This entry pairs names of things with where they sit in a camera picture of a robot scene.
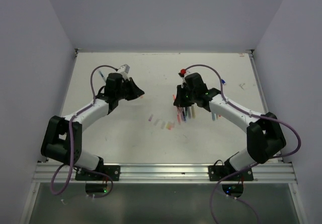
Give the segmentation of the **yellow highlighter pen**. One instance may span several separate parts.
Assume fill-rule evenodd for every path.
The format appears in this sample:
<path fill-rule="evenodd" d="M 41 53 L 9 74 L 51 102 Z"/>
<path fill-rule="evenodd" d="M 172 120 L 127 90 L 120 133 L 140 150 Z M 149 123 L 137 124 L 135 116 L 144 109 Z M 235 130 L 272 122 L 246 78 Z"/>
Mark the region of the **yellow highlighter pen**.
<path fill-rule="evenodd" d="M 195 119 L 195 118 L 196 118 L 194 105 L 192 105 L 192 106 L 191 106 L 191 115 L 192 115 L 192 118 L 193 118 L 193 119 Z"/>

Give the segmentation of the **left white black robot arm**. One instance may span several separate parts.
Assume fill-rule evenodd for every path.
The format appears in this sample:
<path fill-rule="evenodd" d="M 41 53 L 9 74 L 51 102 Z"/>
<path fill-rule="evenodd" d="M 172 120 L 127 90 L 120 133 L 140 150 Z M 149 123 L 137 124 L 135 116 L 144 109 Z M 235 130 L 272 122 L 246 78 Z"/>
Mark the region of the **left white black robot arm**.
<path fill-rule="evenodd" d="M 120 100 L 135 100 L 144 95 L 133 78 L 110 73 L 94 101 L 67 116 L 53 116 L 48 122 L 41 155 L 71 167 L 87 169 L 93 180 L 104 176 L 102 158 L 83 150 L 83 132 L 96 121 L 109 115 Z"/>

